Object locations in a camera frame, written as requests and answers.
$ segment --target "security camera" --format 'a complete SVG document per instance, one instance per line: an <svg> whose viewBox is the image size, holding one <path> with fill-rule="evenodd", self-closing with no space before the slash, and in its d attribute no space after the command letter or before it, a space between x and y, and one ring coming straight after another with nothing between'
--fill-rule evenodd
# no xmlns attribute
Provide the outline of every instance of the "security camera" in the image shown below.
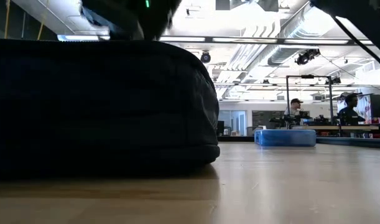
<svg viewBox="0 0 380 224"><path fill-rule="evenodd" d="M211 60L209 52L203 52L201 55L201 62L202 63L209 63Z"/></svg>

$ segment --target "wooden table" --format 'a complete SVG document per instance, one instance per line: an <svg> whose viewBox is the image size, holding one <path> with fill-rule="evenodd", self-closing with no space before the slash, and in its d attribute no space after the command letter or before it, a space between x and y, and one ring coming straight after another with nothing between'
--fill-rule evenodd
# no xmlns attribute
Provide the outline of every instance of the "wooden table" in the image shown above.
<svg viewBox="0 0 380 224"><path fill-rule="evenodd" d="M221 152L190 177L0 183L0 224L380 223L380 150Z"/></svg>
<svg viewBox="0 0 380 224"><path fill-rule="evenodd" d="M339 126L293 126L292 129L339 130ZM379 130L378 126L342 126L342 130Z"/></svg>

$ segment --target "wooden surface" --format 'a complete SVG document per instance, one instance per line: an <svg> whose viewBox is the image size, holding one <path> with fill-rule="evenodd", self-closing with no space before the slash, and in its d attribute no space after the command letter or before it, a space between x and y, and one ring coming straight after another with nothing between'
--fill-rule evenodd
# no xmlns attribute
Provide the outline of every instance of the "wooden surface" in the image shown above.
<svg viewBox="0 0 380 224"><path fill-rule="evenodd" d="M0 183L0 224L380 223L380 150L221 152L190 177Z"/></svg>
<svg viewBox="0 0 380 224"><path fill-rule="evenodd" d="M342 126L342 130L379 130L377 126ZM339 126L293 126L292 129L339 130Z"/></svg>

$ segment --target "ceiling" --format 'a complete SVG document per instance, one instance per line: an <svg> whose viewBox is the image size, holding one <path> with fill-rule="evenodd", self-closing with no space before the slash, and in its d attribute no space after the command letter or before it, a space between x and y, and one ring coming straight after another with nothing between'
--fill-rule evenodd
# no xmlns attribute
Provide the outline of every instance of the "ceiling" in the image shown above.
<svg viewBox="0 0 380 224"><path fill-rule="evenodd" d="M90 25L80 16L80 0L13 0L21 8L38 20L45 15L45 25L56 34L67 35L106 35L105 27ZM171 36L213 36L213 37L286 37L286 27L290 27L293 21L297 21L298 11L304 10L308 3L305 0L278 0L279 12L265 11L255 2L246 2L232 10L216 10L216 1L220 0L183 0L173 17L171 29L166 30L165 35ZM314 11L308 16L304 24L308 25L314 38L318 39L349 39L349 37L323 12ZM359 39L365 36L346 19L340 19L342 23ZM316 28L324 27L325 31L319 34ZM279 66L266 66L267 59L264 54L269 53L273 47L266 45L239 45L239 44L204 44L204 43L171 43L177 47L186 49L198 58L202 52L207 51L211 55L211 62L206 64L210 75L215 82L240 82L260 83L268 79L269 83L285 83L286 75L340 75L342 84L356 83L355 70L371 61L368 55L360 47L355 46L319 46L321 56L306 65L297 65L295 59L298 52L293 52ZM243 51L243 58L252 59L249 65L242 63L241 71L227 72L225 65L234 60L236 53ZM376 47L370 47L380 56ZM291 84L299 83L299 79L290 79ZM264 86L221 86L217 85L219 98L225 99L274 99L282 88L266 88ZM326 92L326 88L307 88L296 91L296 96L305 100L312 98L316 93ZM335 94L339 91L355 91L357 88L334 88Z"/></svg>

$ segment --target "black bag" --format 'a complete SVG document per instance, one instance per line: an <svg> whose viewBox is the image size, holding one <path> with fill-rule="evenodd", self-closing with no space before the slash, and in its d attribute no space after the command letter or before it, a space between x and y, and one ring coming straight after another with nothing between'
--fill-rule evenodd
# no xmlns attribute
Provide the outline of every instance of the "black bag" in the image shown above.
<svg viewBox="0 0 380 224"><path fill-rule="evenodd" d="M0 40L0 175L211 163L218 112L169 44Z"/></svg>

